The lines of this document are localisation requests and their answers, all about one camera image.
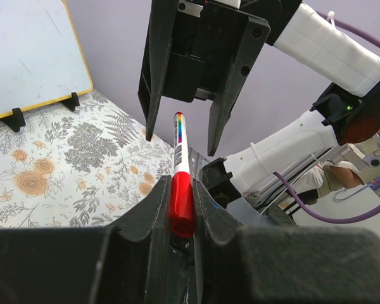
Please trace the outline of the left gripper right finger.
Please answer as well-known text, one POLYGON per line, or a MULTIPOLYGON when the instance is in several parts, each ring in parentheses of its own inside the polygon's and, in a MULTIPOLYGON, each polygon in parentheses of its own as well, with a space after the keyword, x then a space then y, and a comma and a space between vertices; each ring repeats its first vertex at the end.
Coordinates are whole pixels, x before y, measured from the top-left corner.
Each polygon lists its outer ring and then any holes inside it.
POLYGON ((380 303, 380 238, 366 229, 253 227, 193 182, 199 303, 380 303))

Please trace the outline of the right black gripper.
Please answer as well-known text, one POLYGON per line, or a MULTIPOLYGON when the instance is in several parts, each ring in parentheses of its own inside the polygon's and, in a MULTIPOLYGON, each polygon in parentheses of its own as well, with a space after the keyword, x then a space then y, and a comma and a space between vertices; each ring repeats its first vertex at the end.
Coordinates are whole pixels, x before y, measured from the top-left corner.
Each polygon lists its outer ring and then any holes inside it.
POLYGON ((270 34, 269 20, 219 1, 151 2, 138 98, 150 141, 161 97, 213 100, 208 156, 270 34))

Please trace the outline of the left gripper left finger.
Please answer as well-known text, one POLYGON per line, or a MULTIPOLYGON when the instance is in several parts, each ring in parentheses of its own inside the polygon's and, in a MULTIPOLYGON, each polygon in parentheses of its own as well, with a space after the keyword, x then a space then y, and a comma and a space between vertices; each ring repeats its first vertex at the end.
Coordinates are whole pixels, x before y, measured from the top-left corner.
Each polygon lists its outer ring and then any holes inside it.
POLYGON ((162 302, 171 182, 104 227, 0 229, 0 303, 162 302))

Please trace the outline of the red capped whiteboard marker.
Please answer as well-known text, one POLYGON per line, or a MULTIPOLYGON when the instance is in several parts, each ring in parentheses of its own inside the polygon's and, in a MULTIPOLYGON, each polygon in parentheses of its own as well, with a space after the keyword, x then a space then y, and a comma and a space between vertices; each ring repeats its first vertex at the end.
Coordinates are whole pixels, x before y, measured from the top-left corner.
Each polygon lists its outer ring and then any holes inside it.
POLYGON ((174 116, 174 130, 174 175, 169 219, 176 236, 190 238, 194 234, 193 179, 189 166, 186 121, 182 112, 177 112, 174 116))

